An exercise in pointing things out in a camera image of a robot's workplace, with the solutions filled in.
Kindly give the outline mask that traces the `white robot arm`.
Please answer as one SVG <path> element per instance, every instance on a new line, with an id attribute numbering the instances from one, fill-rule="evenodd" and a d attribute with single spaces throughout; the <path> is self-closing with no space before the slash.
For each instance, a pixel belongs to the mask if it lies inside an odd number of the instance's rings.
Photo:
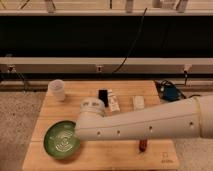
<path id="1" fill-rule="evenodd" d="M 164 103 L 113 116 L 99 99 L 81 103 L 75 133 L 81 140 L 213 139 L 213 95 Z"/>

